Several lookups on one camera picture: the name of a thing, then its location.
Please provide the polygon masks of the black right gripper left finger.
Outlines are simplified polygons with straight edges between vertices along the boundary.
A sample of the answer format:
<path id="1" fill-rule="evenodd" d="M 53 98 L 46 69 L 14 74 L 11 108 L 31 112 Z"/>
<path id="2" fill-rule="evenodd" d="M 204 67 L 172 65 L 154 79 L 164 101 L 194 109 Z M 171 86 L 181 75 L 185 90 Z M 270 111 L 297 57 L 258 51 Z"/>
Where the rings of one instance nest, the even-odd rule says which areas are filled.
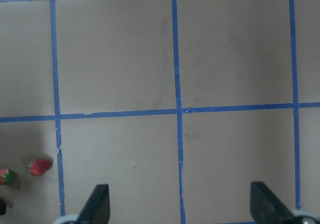
<path id="1" fill-rule="evenodd" d="M 111 210 L 108 187 L 108 184 L 95 186 L 77 218 L 77 223 L 107 224 L 109 222 Z"/>

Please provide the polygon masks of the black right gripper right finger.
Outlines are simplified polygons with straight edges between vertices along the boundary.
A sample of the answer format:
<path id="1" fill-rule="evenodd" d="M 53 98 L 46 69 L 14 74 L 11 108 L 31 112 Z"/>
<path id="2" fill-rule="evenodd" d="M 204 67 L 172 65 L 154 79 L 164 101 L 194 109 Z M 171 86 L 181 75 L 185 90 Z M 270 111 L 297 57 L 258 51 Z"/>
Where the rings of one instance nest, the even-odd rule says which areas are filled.
<path id="1" fill-rule="evenodd" d="M 309 212 L 288 209 L 264 182 L 253 181 L 250 185 L 250 213 L 255 223 L 303 224 L 320 222 L 319 218 Z"/>

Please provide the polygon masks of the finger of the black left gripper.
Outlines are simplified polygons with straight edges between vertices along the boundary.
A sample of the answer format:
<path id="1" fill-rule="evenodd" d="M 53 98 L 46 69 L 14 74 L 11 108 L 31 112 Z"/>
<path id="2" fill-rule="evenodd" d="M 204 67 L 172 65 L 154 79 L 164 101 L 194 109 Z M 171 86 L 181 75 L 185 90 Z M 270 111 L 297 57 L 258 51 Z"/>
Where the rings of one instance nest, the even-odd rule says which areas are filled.
<path id="1" fill-rule="evenodd" d="M 6 202 L 2 197 L 0 197 L 0 215 L 5 215 L 5 214 L 6 214 Z"/>

